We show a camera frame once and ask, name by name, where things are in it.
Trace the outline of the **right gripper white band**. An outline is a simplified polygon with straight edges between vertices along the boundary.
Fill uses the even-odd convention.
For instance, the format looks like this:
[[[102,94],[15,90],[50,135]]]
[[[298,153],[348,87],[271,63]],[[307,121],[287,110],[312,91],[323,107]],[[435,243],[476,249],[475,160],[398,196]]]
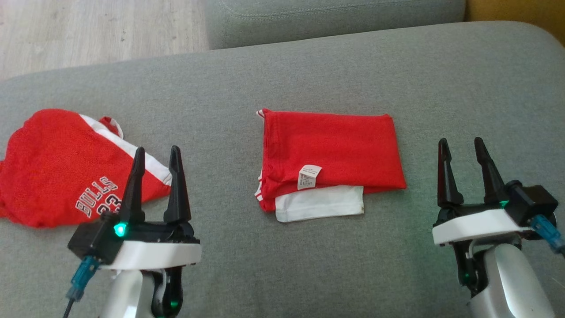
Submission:
[[[505,210],[508,203],[505,184],[483,139],[475,137],[474,145],[482,167],[484,204],[463,204],[464,198],[457,189],[451,167],[447,139],[438,142],[437,204],[440,211],[432,227],[436,246],[525,232],[525,226],[519,226]]]

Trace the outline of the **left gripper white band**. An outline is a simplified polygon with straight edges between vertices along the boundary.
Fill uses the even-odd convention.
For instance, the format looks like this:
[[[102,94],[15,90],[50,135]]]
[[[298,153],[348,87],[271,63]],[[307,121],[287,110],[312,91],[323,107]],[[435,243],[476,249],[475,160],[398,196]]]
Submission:
[[[163,215],[166,223],[144,222],[142,197],[145,171],[145,149],[139,147],[119,210],[121,222],[113,228],[119,249],[110,253],[109,260],[99,260],[103,269],[169,269],[194,265],[201,260],[200,240],[195,237],[188,222],[192,216],[180,148],[177,145],[171,147],[171,193]]]

